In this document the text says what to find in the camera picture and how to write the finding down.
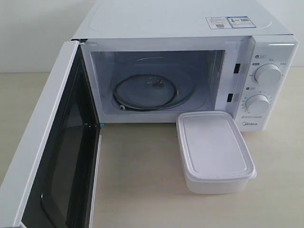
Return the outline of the white Midea microwave oven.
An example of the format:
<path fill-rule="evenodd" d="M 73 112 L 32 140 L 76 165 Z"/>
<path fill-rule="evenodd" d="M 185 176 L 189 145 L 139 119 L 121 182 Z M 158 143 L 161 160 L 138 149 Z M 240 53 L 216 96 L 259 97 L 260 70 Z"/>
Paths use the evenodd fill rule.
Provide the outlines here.
<path fill-rule="evenodd" d="M 256 28 L 210 29 L 206 17 L 248 16 Z M 173 123 L 184 112 L 221 110 L 241 131 L 265 129 L 298 40 L 255 0 L 98 0 L 73 35 L 86 40 L 101 99 L 101 123 Z M 189 100 L 170 109 L 122 110 L 112 81 L 121 64 L 146 57 L 181 60 L 195 71 Z M 282 77 L 259 86 L 256 70 L 279 67 Z M 245 106 L 265 95 L 270 107 L 252 114 Z"/>

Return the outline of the white plastic lidded container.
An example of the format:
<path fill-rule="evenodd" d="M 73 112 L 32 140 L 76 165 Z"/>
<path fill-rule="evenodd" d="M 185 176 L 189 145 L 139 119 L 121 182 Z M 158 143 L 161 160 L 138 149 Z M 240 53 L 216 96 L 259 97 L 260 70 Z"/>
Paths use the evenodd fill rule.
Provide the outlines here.
<path fill-rule="evenodd" d="M 180 114 L 176 120 L 180 157 L 188 189 L 197 194 L 242 191 L 256 177 L 248 147 L 224 111 Z"/>

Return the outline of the lower white timer knob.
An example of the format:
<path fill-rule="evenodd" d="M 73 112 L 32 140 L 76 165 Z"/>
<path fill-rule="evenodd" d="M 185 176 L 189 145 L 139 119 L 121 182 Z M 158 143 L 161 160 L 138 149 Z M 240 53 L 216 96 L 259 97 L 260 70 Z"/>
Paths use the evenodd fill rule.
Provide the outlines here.
<path fill-rule="evenodd" d="M 247 99 L 245 106 L 252 114 L 263 114 L 270 107 L 270 103 L 265 95 L 254 95 Z"/>

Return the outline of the white microwave door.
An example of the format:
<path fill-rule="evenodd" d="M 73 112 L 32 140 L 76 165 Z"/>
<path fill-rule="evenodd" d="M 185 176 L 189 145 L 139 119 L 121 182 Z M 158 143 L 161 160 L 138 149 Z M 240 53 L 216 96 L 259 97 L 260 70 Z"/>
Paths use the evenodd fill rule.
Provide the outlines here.
<path fill-rule="evenodd" d="M 90 228 L 101 99 L 90 43 L 65 42 L 0 187 L 3 228 Z"/>

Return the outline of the blue white label sticker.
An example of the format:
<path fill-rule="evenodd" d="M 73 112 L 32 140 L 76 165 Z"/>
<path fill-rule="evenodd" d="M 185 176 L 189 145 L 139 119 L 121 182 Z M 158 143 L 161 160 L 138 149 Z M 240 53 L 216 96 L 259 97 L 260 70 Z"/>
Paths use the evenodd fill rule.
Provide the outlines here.
<path fill-rule="evenodd" d="M 210 29 L 256 28 L 248 16 L 206 17 Z"/>

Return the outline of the upper white power knob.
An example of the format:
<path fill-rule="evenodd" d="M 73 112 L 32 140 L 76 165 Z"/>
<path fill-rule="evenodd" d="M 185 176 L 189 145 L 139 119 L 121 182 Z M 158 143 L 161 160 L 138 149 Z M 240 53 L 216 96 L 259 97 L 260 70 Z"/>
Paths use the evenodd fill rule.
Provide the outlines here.
<path fill-rule="evenodd" d="M 281 77 L 282 73 L 275 64 L 265 64 L 259 67 L 254 75 L 254 79 L 259 86 L 275 85 Z"/>

